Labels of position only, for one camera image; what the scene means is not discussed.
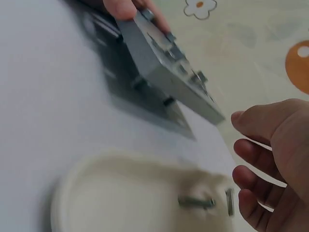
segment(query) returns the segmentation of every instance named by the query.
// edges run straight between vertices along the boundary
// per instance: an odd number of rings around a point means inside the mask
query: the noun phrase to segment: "white plastic base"
[[[81,163],[59,187],[53,232],[229,231],[228,179],[173,163],[112,152]],[[215,209],[186,210],[179,194],[214,198]]]

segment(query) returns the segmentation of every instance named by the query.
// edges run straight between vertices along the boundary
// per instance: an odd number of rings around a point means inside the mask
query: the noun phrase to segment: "metal pin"
[[[183,208],[200,208],[200,209],[212,209],[216,206],[216,202],[214,199],[210,200],[199,200],[193,197],[178,197],[178,204]]]
[[[225,191],[226,200],[227,200],[227,211],[228,215],[231,217],[234,215],[234,190],[229,188]]]

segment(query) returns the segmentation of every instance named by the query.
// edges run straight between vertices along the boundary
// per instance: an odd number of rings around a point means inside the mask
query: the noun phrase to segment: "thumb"
[[[106,10],[119,20],[134,18],[137,10],[132,0],[103,0]]]

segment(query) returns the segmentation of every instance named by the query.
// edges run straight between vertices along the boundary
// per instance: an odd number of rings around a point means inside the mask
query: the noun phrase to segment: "gray bracket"
[[[149,10],[131,21],[116,20],[131,58],[143,78],[161,90],[167,103],[177,99],[213,124],[225,117],[208,94],[202,72],[195,73],[172,34],[164,35],[151,21]]]

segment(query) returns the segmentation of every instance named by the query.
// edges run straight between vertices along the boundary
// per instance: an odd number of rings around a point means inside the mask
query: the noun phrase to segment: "white table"
[[[50,231],[50,196],[84,156],[118,148],[171,156],[230,175],[217,129],[181,105],[195,138],[141,107],[108,44],[103,57],[61,0],[0,7],[0,231]]]

